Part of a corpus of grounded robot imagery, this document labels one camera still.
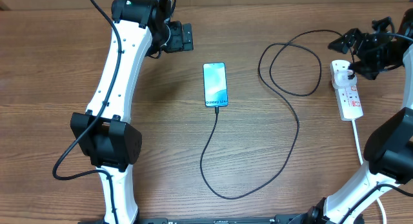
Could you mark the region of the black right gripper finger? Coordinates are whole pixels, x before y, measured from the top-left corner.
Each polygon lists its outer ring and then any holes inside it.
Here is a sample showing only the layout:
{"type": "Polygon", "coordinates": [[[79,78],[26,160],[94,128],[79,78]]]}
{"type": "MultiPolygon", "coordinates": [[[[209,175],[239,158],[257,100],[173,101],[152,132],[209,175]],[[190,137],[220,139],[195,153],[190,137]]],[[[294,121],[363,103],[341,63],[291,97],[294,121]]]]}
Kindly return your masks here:
{"type": "Polygon", "coordinates": [[[348,69],[363,76],[367,80],[375,80],[379,75],[379,71],[375,68],[370,68],[361,61],[351,63],[348,69]]]}
{"type": "Polygon", "coordinates": [[[362,33],[358,28],[352,28],[343,36],[328,44],[328,49],[346,54],[356,41],[362,40],[362,33]]]}

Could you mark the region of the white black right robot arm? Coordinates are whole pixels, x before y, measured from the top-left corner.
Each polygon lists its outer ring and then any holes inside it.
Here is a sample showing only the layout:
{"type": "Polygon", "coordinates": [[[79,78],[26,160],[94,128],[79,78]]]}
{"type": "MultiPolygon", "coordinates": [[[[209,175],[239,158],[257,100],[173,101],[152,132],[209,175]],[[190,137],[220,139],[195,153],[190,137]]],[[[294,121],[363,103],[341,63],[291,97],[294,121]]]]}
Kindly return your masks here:
{"type": "Polygon", "coordinates": [[[361,213],[381,195],[412,180],[412,10],[408,9],[396,33],[388,32],[389,18],[372,22],[373,33],[357,28],[331,42],[328,48],[358,61],[349,69],[366,79],[400,66],[405,68],[401,110],[376,129],[364,149],[359,170],[333,195],[323,198],[291,223],[361,223],[361,213]]]}

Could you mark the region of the Galaxy smartphone blue screen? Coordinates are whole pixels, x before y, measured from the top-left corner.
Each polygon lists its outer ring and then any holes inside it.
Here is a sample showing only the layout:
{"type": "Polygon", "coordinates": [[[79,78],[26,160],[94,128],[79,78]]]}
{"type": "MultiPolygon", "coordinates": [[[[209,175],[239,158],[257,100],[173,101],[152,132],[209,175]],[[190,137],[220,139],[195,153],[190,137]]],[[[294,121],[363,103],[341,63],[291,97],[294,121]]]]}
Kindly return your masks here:
{"type": "Polygon", "coordinates": [[[228,105],[227,75],[224,63],[203,65],[204,95],[206,107],[228,105]]]}

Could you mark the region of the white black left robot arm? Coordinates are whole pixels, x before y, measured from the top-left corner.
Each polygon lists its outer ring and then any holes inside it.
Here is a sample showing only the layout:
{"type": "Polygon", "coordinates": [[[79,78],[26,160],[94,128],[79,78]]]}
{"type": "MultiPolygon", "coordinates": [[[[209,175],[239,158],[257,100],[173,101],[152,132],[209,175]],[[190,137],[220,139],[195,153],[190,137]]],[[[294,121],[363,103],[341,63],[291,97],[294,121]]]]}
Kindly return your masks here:
{"type": "Polygon", "coordinates": [[[114,0],[111,16],[101,12],[112,28],[103,73],[85,112],[72,114],[75,140],[52,169],[60,181],[99,174],[106,208],[100,223],[139,221],[133,165],[141,151],[142,134],[130,124],[132,100],[144,58],[194,48],[191,24],[171,20],[175,7],[176,0],[114,0]],[[75,146],[95,168],[58,175],[59,165],[75,146]]]}

